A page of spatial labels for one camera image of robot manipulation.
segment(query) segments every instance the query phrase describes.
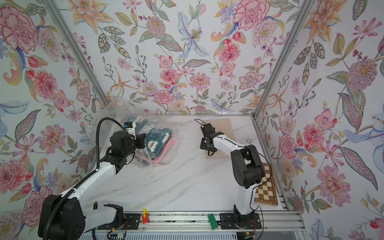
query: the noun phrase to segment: mounting plate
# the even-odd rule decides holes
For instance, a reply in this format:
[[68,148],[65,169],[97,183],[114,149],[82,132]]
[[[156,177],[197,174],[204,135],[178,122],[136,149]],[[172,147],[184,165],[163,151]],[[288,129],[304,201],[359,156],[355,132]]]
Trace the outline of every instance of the mounting plate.
[[253,224],[250,221],[247,222],[246,226],[237,227],[235,225],[235,214],[233,214],[233,213],[220,214],[221,229],[251,229],[251,230],[253,230],[253,228],[255,228],[255,229],[261,229],[262,228],[260,218],[259,218],[259,215],[257,213],[254,214],[252,221],[255,224],[255,227],[253,227]]

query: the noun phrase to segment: floral wallpaper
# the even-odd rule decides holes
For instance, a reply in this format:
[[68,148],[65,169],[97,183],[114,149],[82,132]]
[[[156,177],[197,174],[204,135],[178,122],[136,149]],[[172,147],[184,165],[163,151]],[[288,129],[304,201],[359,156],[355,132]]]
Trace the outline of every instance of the floral wallpaper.
[[258,125],[313,240],[384,239],[381,0],[316,0]]
[[0,1],[0,239],[37,239],[50,194],[78,182],[101,108],[40,1]]
[[57,4],[109,99],[157,114],[239,114],[257,106],[300,0]]

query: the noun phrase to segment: orange lily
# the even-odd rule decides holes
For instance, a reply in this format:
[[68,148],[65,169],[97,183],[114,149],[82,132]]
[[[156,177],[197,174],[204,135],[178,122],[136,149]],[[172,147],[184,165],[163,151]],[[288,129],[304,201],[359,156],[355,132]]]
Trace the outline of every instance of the orange lily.
[[287,90],[288,85],[289,85],[289,82],[288,82],[287,86],[285,87],[284,91],[280,95],[277,95],[277,94],[274,93],[271,96],[269,96],[269,97],[273,97],[273,99],[275,100],[273,103],[271,103],[271,105],[272,104],[274,104],[274,105],[272,107],[270,107],[270,108],[273,108],[277,104],[279,104],[280,105],[280,112],[281,112],[281,114],[283,114],[283,111],[281,109],[281,102],[285,103],[285,101],[282,99],[282,96],[284,95],[285,91]]

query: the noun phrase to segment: white marble surface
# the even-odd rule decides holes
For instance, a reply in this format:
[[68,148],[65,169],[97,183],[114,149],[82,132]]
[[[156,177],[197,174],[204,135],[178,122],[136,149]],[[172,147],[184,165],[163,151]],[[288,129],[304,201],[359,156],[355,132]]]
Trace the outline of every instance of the white marble surface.
[[[116,204],[124,211],[228,211],[233,210],[238,184],[233,176],[231,158],[205,158],[200,149],[202,133],[196,116],[165,117],[179,123],[180,148],[170,164],[153,164],[152,169],[130,164],[108,180],[90,198],[87,207]],[[229,118],[236,141],[262,151],[249,116],[198,117],[202,120]],[[263,210],[282,210],[261,205]]]

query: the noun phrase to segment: wooden chessboard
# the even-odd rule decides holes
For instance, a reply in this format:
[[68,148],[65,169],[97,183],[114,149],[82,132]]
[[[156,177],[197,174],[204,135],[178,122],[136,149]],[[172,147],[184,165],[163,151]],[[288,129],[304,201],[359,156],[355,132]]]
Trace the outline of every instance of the wooden chessboard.
[[276,194],[275,178],[273,177],[272,169],[268,163],[263,163],[265,169],[265,177],[262,178],[262,183],[271,177],[264,185],[258,186],[255,192],[255,203],[267,204],[270,206],[278,205],[278,196]]

